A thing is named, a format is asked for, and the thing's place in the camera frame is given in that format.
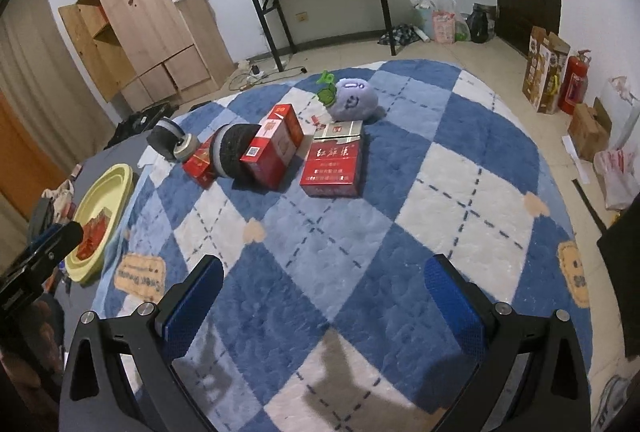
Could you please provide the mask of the person's left hand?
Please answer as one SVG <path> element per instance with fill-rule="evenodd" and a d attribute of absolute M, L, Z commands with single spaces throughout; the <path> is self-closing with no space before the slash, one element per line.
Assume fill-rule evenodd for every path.
<path fill-rule="evenodd" d="M 42 295 L 15 319 L 1 321 L 1 365 L 27 409 L 58 418 L 64 368 L 56 302 Z"/>

